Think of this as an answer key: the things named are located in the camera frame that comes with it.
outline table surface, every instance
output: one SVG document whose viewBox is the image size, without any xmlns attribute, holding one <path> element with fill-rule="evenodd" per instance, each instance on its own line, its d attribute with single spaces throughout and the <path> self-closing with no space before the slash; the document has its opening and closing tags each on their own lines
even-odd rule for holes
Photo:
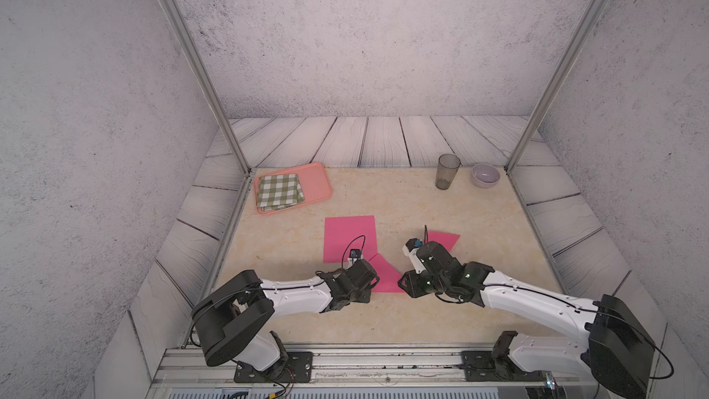
<svg viewBox="0 0 709 399">
<path fill-rule="evenodd" d="M 273 171 L 260 169 L 258 175 Z M 412 269 L 401 247 L 429 230 L 460 235 L 451 254 L 461 263 L 482 262 L 510 277 L 559 291 L 525 213 L 501 169 L 493 188 L 472 184 L 461 168 L 447 191 L 434 186 L 435 168 L 327 168 L 331 199 L 272 215 L 256 213 L 249 194 L 217 286 L 253 269 L 263 279 L 309 279 L 323 263 L 325 217 L 374 215 L 379 253 L 400 273 Z M 557 335 L 540 324 L 474 304 L 451 305 L 434 296 L 372 293 L 368 304 L 341 311 L 278 317 L 265 329 L 291 343 L 489 344 L 502 331 Z"/>
</svg>

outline white wooden plank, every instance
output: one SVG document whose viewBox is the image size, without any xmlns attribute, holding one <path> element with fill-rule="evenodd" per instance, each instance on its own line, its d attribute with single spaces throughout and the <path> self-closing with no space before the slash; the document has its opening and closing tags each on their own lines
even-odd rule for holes
<svg viewBox="0 0 709 399">
<path fill-rule="evenodd" d="M 362 147 L 362 167 L 411 166 L 398 117 L 369 117 Z"/>
<path fill-rule="evenodd" d="M 662 345 L 664 352 L 672 365 L 674 365 L 674 375 L 669 379 L 652 381 L 648 399 L 666 398 L 706 398 L 709 395 L 709 381 L 702 373 L 689 351 L 679 340 L 677 333 L 672 327 L 667 328 L 667 333 Z M 663 357 L 655 369 L 654 376 L 666 376 L 669 374 L 669 364 Z"/>
<path fill-rule="evenodd" d="M 231 190 L 190 187 L 177 219 L 221 239 L 238 194 Z"/>
<path fill-rule="evenodd" d="M 155 376 L 165 349 L 182 344 L 190 312 L 187 300 L 155 262 L 130 306 L 151 377 Z"/>
<path fill-rule="evenodd" d="M 616 293 L 659 347 L 667 320 L 640 279 L 631 271 Z"/>
<path fill-rule="evenodd" d="M 228 154 L 205 158 L 192 185 L 238 190 L 244 179 L 236 156 Z"/>
<path fill-rule="evenodd" d="M 244 141 L 239 142 L 249 165 L 255 167 L 261 164 L 303 120 L 302 117 L 282 117 L 271 120 Z"/>
<path fill-rule="evenodd" d="M 325 166 L 356 167 L 362 152 L 366 117 L 338 117 L 313 162 Z"/>
<path fill-rule="evenodd" d="M 554 261 L 569 294 L 594 300 L 612 295 L 630 271 L 604 229 L 558 253 Z"/>
<path fill-rule="evenodd" d="M 560 166 L 518 166 L 512 177 L 527 204 L 580 193 L 579 187 Z"/>
<path fill-rule="evenodd" d="M 143 398 L 150 388 L 145 358 L 126 312 L 93 374 L 97 399 Z"/>
<path fill-rule="evenodd" d="M 600 228 L 600 222 L 579 196 L 529 206 L 549 253 L 556 253 Z"/>
<path fill-rule="evenodd" d="M 201 299 L 219 241 L 182 222 L 175 222 L 155 259 L 182 289 L 192 305 Z"/>
<path fill-rule="evenodd" d="M 557 166 L 559 160 L 544 142 L 530 142 L 520 157 L 519 165 Z"/>
<path fill-rule="evenodd" d="M 236 140 L 239 142 L 244 140 L 246 137 L 249 137 L 257 129 L 263 127 L 270 121 L 271 120 L 268 118 L 229 119 L 231 129 L 234 131 Z M 222 133 L 221 129 L 217 130 L 217 134 L 214 136 L 212 145 L 209 147 L 209 151 L 207 152 L 207 157 L 231 153 L 232 151 L 224 138 L 224 133 Z"/>
<path fill-rule="evenodd" d="M 93 394 L 93 376 L 89 379 L 89 385 L 84 388 L 82 399 L 96 399 L 96 396 Z"/>
<path fill-rule="evenodd" d="M 507 163 L 507 157 L 462 117 L 435 116 L 432 119 L 463 166 L 480 162 L 495 166 Z"/>
<path fill-rule="evenodd" d="M 286 168 L 310 164 L 333 123 L 335 117 L 308 117 L 258 166 Z"/>
<path fill-rule="evenodd" d="M 438 166 L 441 154 L 453 154 L 429 116 L 402 117 L 401 127 L 411 166 Z"/>
<path fill-rule="evenodd" d="M 527 121 L 519 116 L 463 116 L 475 129 L 487 137 L 490 142 L 501 149 L 502 153 L 512 154 L 517 142 L 522 136 L 522 130 Z M 539 133 L 532 138 L 543 141 Z"/>
</svg>

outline gray plastic cup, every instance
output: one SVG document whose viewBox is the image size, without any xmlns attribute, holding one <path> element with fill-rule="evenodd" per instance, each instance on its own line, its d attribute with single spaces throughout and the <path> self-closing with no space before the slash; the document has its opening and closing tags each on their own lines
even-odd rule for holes
<svg viewBox="0 0 709 399">
<path fill-rule="evenodd" d="M 455 173 L 460 168 L 460 159 L 455 154 L 443 154 L 438 158 L 438 170 L 436 170 L 436 188 L 448 190 Z"/>
</svg>

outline black cable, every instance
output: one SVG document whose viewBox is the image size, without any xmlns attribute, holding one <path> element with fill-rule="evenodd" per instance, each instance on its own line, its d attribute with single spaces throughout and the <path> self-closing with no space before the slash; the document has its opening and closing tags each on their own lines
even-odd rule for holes
<svg viewBox="0 0 709 399">
<path fill-rule="evenodd" d="M 279 398 L 279 397 L 281 397 L 282 395 L 286 394 L 286 392 L 288 391 L 288 386 L 290 386 L 289 383 L 286 384 L 286 385 L 283 385 L 283 384 L 280 383 L 279 381 L 275 381 L 275 380 L 273 380 L 273 379 L 271 379 L 271 378 L 269 378 L 269 381 L 271 381 L 271 382 L 275 383 L 276 385 L 278 385 L 279 387 L 281 387 L 281 390 L 280 390 L 278 393 L 276 393 L 276 394 L 270 394 L 270 395 L 269 395 L 269 398 L 273 398 L 273 399 Z"/>
<path fill-rule="evenodd" d="M 435 293 L 435 296 L 438 297 L 438 300 L 441 300 L 442 302 L 445 302 L 445 303 L 465 303 L 462 300 L 458 300 L 457 302 L 453 302 L 452 300 L 446 300 L 443 297 L 440 297 L 439 294 L 440 293 Z"/>
<path fill-rule="evenodd" d="M 669 364 L 669 370 L 670 370 L 670 371 L 669 371 L 669 374 L 668 374 L 668 375 L 666 375 L 666 376 L 650 376 L 649 379 L 656 379 L 656 380 L 669 379 L 670 377 L 672 377 L 672 375 L 674 375 L 674 365 L 672 364 L 672 361 L 669 360 L 669 357 L 667 357 L 667 355 L 665 355 L 665 353 L 663 353 L 662 350 L 660 350 L 660 348 L 657 347 L 657 345 L 655 345 L 655 344 L 652 343 L 648 338 L 646 338 L 644 333 L 641 333 L 640 330 L 638 330 L 637 328 L 635 328 L 632 324 L 628 323 L 626 320 L 624 320 L 624 319 L 622 319 L 622 318 L 620 318 L 620 317 L 618 317 L 618 316 L 614 316 L 614 315 L 611 315 L 611 314 L 608 314 L 608 313 L 604 313 L 604 312 L 602 312 L 602 311 L 593 311 L 593 310 L 587 310 L 587 309 L 585 309 L 585 308 L 579 308 L 579 307 L 575 306 L 575 305 L 572 304 L 572 303 L 568 303 L 567 301 L 565 301 L 565 300 L 563 300 L 563 299 L 559 299 L 559 298 L 556 297 L 556 296 L 552 296 L 552 295 L 550 295 L 550 294 L 542 293 L 541 291 L 533 290 L 533 289 L 531 289 L 531 288 L 519 287 L 519 286 L 518 286 L 518 287 L 514 287 L 514 286 L 511 286 L 511 285 L 507 285 L 506 283 L 491 283 L 490 285 L 486 285 L 485 287 L 507 287 L 507 288 L 512 288 L 513 290 L 530 291 L 530 292 L 532 292 L 532 293 L 541 294 L 541 295 L 544 295 L 544 296 L 546 296 L 546 297 L 551 297 L 552 299 L 555 299 L 555 300 L 558 300 L 559 302 L 562 302 L 562 303 L 567 304 L 568 306 L 572 307 L 573 309 L 575 309 L 575 310 L 577 310 L 577 311 L 585 311 L 586 313 L 595 313 L 595 314 L 597 314 L 597 315 L 608 316 L 608 317 L 612 317 L 613 319 L 619 320 L 620 322 L 625 323 L 628 327 L 632 328 L 636 333 L 638 333 L 648 344 L 650 344 L 650 345 L 652 346 L 653 349 L 657 350 L 657 352 L 659 352 L 659 353 L 661 354 L 661 356 L 662 356 L 662 357 L 667 361 L 667 363 Z"/>
<path fill-rule="evenodd" d="M 364 243 L 367 241 L 367 236 L 365 235 L 359 235 L 355 237 L 350 244 L 347 245 L 347 248 L 342 253 L 342 259 L 340 260 L 340 268 L 343 270 L 345 269 L 345 254 L 350 251 L 350 245 L 352 245 L 357 239 L 362 238 L 362 247 L 359 249 L 362 252 L 362 257 L 364 257 Z"/>
<path fill-rule="evenodd" d="M 192 336 L 194 334 L 194 327 L 192 327 L 189 331 L 189 341 L 192 345 L 198 348 L 202 348 L 202 346 L 194 341 L 194 337 Z"/>
</svg>

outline pink tray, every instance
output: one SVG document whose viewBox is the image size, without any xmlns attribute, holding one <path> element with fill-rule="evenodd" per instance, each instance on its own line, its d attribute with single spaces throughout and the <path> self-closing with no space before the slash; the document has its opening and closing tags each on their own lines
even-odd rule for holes
<svg viewBox="0 0 709 399">
<path fill-rule="evenodd" d="M 325 166 L 320 162 L 295 166 L 286 170 L 274 171 L 273 173 L 263 175 L 280 174 L 297 174 L 298 180 L 301 182 L 303 195 L 306 199 L 297 205 L 284 209 L 272 209 L 270 211 L 264 211 L 261 208 L 256 207 L 256 212 L 260 215 L 272 215 L 275 212 L 281 212 L 291 208 L 302 207 L 303 205 L 307 205 L 308 203 L 318 202 L 320 200 L 325 200 L 332 197 L 332 186 L 330 185 L 330 181 L 328 180 L 328 175 L 325 173 Z M 260 180 L 261 176 L 258 176 L 254 179 L 254 197 L 256 198 L 257 202 L 259 198 Z"/>
</svg>

